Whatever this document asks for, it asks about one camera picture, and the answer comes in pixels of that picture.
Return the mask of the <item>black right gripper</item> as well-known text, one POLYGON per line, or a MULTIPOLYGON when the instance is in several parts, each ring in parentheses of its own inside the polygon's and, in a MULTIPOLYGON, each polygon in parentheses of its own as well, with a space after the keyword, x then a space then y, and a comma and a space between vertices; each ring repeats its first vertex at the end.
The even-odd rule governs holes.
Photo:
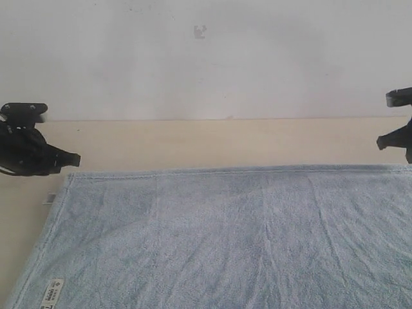
POLYGON ((380 150, 387 147, 399 147, 406 149, 406 160, 412 164, 412 118, 403 127, 377 138, 377 146, 380 150))

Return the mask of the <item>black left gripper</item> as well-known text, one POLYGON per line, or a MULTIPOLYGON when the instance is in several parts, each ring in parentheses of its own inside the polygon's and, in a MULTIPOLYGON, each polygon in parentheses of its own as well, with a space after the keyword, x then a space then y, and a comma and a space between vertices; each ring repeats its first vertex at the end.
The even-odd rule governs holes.
POLYGON ((48 176, 67 166, 79 167, 80 155, 47 145, 35 124, 1 124, 1 174, 48 176))

